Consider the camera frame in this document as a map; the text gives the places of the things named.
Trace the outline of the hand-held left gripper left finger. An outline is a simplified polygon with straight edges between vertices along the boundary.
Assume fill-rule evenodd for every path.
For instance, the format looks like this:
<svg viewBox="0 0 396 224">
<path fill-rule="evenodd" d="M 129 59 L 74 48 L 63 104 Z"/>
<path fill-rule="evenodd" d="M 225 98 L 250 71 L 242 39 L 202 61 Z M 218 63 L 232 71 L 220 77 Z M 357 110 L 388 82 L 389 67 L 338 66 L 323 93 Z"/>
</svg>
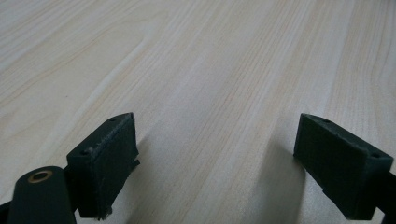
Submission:
<svg viewBox="0 0 396 224">
<path fill-rule="evenodd" d="M 82 217 L 105 219 L 128 176 L 139 164 L 134 115 L 110 118 L 66 156 L 73 205 Z"/>
</svg>

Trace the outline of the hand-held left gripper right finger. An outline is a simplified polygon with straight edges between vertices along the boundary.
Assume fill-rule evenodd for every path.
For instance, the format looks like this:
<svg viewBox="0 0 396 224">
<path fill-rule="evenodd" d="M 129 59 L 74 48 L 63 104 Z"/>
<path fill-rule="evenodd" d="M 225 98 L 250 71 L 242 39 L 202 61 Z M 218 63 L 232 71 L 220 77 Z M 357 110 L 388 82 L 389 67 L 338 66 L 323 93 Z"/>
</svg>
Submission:
<svg viewBox="0 0 396 224">
<path fill-rule="evenodd" d="M 300 116 L 293 156 L 350 220 L 394 219 L 393 158 L 328 119 Z"/>
</svg>

